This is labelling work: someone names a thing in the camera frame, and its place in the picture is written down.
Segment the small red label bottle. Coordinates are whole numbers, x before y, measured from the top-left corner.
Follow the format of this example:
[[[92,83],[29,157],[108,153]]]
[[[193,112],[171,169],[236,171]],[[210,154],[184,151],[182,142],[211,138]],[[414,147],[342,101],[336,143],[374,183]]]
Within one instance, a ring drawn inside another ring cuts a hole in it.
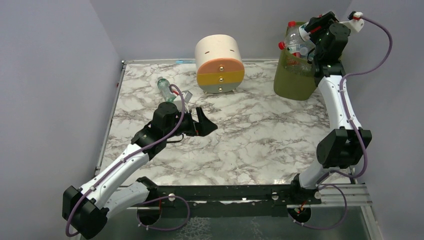
[[[295,57],[305,58],[308,52],[307,45],[314,45],[310,40],[302,40],[299,26],[296,24],[296,28],[285,36],[285,39],[278,43],[278,47],[281,50],[288,50],[288,52]]]

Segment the green tea bottle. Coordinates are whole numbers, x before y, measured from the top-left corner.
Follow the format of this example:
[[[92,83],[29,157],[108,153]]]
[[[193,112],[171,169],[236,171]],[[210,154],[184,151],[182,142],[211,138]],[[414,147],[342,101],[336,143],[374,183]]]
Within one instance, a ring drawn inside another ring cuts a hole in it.
[[[164,77],[160,76],[157,79],[156,85],[164,101],[172,103],[176,98],[176,95],[170,89],[170,82]]]

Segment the red label Nongfu bottle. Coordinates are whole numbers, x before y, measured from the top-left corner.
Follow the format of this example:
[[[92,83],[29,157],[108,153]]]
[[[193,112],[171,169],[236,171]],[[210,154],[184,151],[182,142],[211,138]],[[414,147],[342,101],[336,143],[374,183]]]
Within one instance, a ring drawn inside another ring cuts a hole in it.
[[[289,21],[287,24],[286,34],[289,35],[296,28],[296,21]]]

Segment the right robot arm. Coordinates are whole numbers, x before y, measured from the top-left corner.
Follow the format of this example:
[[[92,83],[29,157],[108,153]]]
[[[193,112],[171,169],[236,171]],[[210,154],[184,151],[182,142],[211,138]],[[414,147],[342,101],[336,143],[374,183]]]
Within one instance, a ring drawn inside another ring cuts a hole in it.
[[[362,12],[353,11],[348,21],[340,22],[330,11],[295,29],[300,41],[315,45],[311,72],[330,121],[330,133],[317,145],[316,160],[291,182],[296,198],[313,196],[331,173],[357,165],[372,140],[371,131],[363,129],[355,116],[340,60],[348,37],[363,28],[362,17]]]

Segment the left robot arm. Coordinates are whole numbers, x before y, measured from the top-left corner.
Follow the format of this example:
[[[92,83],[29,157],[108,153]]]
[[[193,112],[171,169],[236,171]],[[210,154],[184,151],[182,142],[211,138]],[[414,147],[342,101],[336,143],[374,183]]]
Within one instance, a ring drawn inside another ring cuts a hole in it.
[[[205,116],[201,107],[196,108],[196,113],[198,120],[194,120],[191,111],[184,107],[178,108],[171,102],[160,103],[152,120],[134,135],[111,165],[80,187],[68,187],[62,197],[66,235],[91,239],[114,214],[146,200],[150,191],[142,183],[135,183],[123,192],[118,188],[160,153],[168,138],[179,135],[205,137],[217,130],[218,126]]]

